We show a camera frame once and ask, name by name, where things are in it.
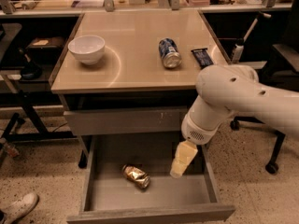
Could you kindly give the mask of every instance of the white shoe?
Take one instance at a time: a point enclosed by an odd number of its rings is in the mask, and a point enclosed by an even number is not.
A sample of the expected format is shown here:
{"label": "white shoe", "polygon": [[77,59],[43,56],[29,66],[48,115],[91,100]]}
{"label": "white shoe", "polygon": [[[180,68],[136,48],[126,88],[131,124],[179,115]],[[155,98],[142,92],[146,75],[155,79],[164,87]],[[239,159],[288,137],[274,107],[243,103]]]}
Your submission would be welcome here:
{"label": "white shoe", "polygon": [[5,213],[4,224],[11,224],[15,220],[26,216],[37,205],[38,196],[36,193],[31,192],[23,196],[18,201],[12,203],[7,208],[1,209]]}

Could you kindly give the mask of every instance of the can on table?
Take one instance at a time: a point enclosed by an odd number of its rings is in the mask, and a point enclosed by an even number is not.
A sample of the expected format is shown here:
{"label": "can on table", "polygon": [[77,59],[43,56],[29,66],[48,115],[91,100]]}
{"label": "can on table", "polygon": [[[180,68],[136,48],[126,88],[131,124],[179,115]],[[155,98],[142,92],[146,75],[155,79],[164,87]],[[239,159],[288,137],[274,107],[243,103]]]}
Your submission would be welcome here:
{"label": "can on table", "polygon": [[140,189],[146,189],[150,184],[150,176],[133,165],[124,165],[122,172],[125,178],[134,182]]}
{"label": "can on table", "polygon": [[181,56],[178,53],[178,47],[176,43],[170,39],[165,38],[159,43],[159,52],[166,68],[176,68],[181,64]]}

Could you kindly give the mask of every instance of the open drawer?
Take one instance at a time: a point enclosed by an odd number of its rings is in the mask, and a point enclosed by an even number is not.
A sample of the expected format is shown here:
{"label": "open drawer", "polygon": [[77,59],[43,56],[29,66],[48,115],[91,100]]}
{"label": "open drawer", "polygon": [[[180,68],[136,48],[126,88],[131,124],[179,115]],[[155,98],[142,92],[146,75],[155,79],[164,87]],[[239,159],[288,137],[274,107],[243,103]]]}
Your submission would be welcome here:
{"label": "open drawer", "polygon": [[[225,220],[235,210],[223,205],[214,175],[200,150],[180,179],[169,171],[180,132],[94,136],[81,209],[68,223],[166,224]],[[146,190],[125,179],[122,167],[134,164],[150,176]]]}

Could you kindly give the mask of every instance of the terrazzo floor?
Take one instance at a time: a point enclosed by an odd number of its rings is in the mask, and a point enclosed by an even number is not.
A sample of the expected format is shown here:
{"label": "terrazzo floor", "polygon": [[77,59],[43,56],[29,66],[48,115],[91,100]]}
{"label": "terrazzo floor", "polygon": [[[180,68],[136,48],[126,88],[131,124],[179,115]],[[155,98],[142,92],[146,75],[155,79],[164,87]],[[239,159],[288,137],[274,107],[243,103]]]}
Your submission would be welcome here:
{"label": "terrazzo floor", "polygon": [[[63,125],[63,117],[43,117],[49,130]],[[0,132],[8,119],[0,120]],[[278,157],[279,171],[268,174],[276,136],[263,124],[241,123],[232,131],[224,122],[208,150],[221,202],[233,204],[229,224],[299,223],[299,142],[287,137]],[[34,132],[27,120],[20,133]],[[0,152],[0,208],[35,191],[37,207],[22,223],[59,224],[76,215],[80,206],[85,170],[78,168],[81,149],[77,139],[17,143],[21,156],[13,160]],[[221,224],[222,221],[208,222]]]}

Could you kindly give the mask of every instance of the white robotic arm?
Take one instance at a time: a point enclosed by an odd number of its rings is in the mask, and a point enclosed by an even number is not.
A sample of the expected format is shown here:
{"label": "white robotic arm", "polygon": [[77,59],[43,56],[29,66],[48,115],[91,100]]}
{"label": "white robotic arm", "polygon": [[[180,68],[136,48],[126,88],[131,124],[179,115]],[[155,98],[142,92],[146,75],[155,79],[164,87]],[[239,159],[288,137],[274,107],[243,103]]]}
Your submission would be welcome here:
{"label": "white robotic arm", "polygon": [[299,139],[299,93],[265,86],[248,66],[211,65],[196,81],[198,97],[182,122],[186,142],[178,145],[171,175],[180,177],[219,126],[236,111],[249,112],[272,128]]}

